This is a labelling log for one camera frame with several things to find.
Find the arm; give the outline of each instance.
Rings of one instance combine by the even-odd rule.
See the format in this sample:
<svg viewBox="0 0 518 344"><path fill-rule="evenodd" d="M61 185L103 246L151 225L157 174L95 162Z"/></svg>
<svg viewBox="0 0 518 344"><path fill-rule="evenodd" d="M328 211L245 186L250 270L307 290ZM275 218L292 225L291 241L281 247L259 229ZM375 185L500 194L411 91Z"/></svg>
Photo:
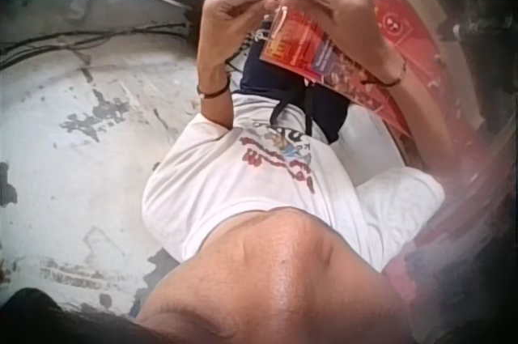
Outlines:
<svg viewBox="0 0 518 344"><path fill-rule="evenodd" d="M372 67L371 73L380 81L391 83L400 75L403 59L391 47L387 47L384 56L380 68ZM403 81L388 88L388 92L403 113L425 164L438 177L451 173L456 162L448 127L439 105L414 72L408 69Z"/></svg>
<svg viewBox="0 0 518 344"><path fill-rule="evenodd" d="M401 75L403 58L381 35L372 0L285 0L313 17L335 44L383 83ZM455 164L452 143L439 106L407 70L388 90L408 122L421 156L442 176Z"/></svg>
<svg viewBox="0 0 518 344"><path fill-rule="evenodd" d="M257 28L265 14L277 6L275 0L206 0L203 5L200 44L197 54L198 86L210 95L225 88L225 61ZM234 110L229 90L202 100L202 115L222 127L232 128Z"/></svg>

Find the cable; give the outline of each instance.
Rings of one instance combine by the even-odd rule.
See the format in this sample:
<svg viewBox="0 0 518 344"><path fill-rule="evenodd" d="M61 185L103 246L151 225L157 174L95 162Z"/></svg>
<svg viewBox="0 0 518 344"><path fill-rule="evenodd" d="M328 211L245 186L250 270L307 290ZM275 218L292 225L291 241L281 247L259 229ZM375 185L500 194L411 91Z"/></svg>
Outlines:
<svg viewBox="0 0 518 344"><path fill-rule="evenodd" d="M161 28L161 27L163 27L163 26L158 26L158 27L153 26L152 28ZM119 32L112 32L109 35L107 35L107 33L104 33L103 35L100 35L100 36L95 36L95 37L87 38L84 40L78 40L74 43L70 43L67 45L43 45L38 48L32 49L28 52L27 52L27 50L25 50L24 52L19 52L19 53L15 54L14 56L7 58L7 60L5 62L0 62L0 71L5 70L13 65L16 65L17 63L25 61L29 58L37 57L38 55L41 55L44 53L49 53L49 52L58 51L58 50L92 49L94 47L97 47L97 45L96 46L84 46L84 47L79 47L79 48L78 48L78 46L87 45L92 42L97 42L98 40L102 40L103 43L106 43L114 36L131 35L131 34L139 34L139 33L140 34L169 35L169 36L180 37L182 39L187 39L186 35L181 34L179 32L160 31L160 30L155 30L155 29L149 30L149 29L145 29L145 28L134 28L134 29L123 30L123 31L119 31Z"/></svg>
<svg viewBox="0 0 518 344"><path fill-rule="evenodd" d="M230 60L227 60L225 62L227 64L227 66L230 66L231 69L233 69L234 71L237 71L238 73L243 73L243 71L241 69L238 69L237 67L235 67L234 65L231 64Z"/></svg>
<svg viewBox="0 0 518 344"><path fill-rule="evenodd" d="M162 23L162 24L150 24L146 26L139 26L135 28L128 28L126 30L132 30L132 29L146 29L146 30L153 30L156 28L175 28L175 27L185 27L187 24L185 23ZM50 39L56 39L59 36L80 36L80 35L101 35L101 34L111 34L114 31L68 31L68 32L55 32L54 34L48 34L43 36L37 36L35 38L29 38L26 40L21 40L19 42L14 42L11 45L4 47L3 49L0 49L0 53L9 53L10 51L17 49L19 47L35 43L35 42L42 42L44 40L50 40Z"/></svg>

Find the drawstring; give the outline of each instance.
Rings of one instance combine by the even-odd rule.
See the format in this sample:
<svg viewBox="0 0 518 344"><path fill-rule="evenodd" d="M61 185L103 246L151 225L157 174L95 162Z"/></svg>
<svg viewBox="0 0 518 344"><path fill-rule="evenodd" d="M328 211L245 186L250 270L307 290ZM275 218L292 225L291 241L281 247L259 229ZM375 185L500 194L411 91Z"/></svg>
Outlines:
<svg viewBox="0 0 518 344"><path fill-rule="evenodd" d="M304 80L306 83L306 92L304 95L304 107L306 109L306 135L312 136L313 132L313 87L315 83L310 83L307 79Z"/></svg>
<svg viewBox="0 0 518 344"><path fill-rule="evenodd" d="M313 131L313 87L315 86L314 82L309 82L307 79L304 80L306 83L306 89L304 92L304 109L305 109L305 117L306 117L306 132L307 136L312 136ZM295 92L291 93L291 98L286 98L280 100L277 105L275 105L274 110L270 116L270 125L275 127L277 125L277 119L281 112L286 109L288 104L294 100L297 96Z"/></svg>

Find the wristband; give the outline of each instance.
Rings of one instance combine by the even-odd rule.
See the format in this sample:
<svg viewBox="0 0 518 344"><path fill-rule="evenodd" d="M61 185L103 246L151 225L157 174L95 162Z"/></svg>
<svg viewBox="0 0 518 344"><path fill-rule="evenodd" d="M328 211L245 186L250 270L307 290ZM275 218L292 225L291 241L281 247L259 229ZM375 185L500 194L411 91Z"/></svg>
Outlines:
<svg viewBox="0 0 518 344"><path fill-rule="evenodd" d="M373 85L379 85L381 87L395 87L396 85L399 85L403 82L406 76L406 59L403 60L403 68L401 69L401 73L399 74L399 77L392 81L391 83L383 83L379 79L377 79L375 76L373 76L370 73L367 73L367 76L370 78L364 79L363 81L360 81L362 85L367 85L369 83Z"/></svg>
<svg viewBox="0 0 518 344"><path fill-rule="evenodd" d="M202 100L215 99L216 97L221 96L223 93L225 93L228 90L228 88L230 87L230 79L231 79L231 76L229 73L227 73L227 84L221 91L217 91L215 93L203 93L200 90L200 84L198 84L196 86L197 95L200 96L200 99L202 99Z"/></svg>

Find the wrist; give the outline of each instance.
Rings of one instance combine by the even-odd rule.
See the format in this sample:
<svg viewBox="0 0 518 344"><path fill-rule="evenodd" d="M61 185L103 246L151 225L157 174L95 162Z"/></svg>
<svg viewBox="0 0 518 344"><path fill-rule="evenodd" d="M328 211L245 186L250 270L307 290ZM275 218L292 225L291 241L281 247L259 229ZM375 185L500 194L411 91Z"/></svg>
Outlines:
<svg viewBox="0 0 518 344"><path fill-rule="evenodd" d="M401 76L405 59L392 46L385 46L378 52L373 63L366 69L382 83L392 83Z"/></svg>
<svg viewBox="0 0 518 344"><path fill-rule="evenodd" d="M197 64L198 88L203 93L215 93L227 85L227 71L224 64Z"/></svg>

